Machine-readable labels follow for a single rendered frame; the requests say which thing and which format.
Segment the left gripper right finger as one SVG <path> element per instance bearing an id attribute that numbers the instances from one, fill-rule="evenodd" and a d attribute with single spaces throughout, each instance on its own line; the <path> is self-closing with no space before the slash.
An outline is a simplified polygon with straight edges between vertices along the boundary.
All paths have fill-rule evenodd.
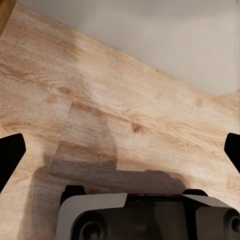
<path id="1" fill-rule="evenodd" d="M 228 133 L 224 151 L 240 173 L 240 135 L 235 133 Z"/>

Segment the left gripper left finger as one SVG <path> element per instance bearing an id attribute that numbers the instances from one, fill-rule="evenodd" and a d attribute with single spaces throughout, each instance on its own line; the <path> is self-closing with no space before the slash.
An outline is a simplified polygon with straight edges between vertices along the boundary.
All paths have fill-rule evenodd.
<path id="1" fill-rule="evenodd" d="M 26 152 L 21 133 L 0 138 L 0 193 Z"/>

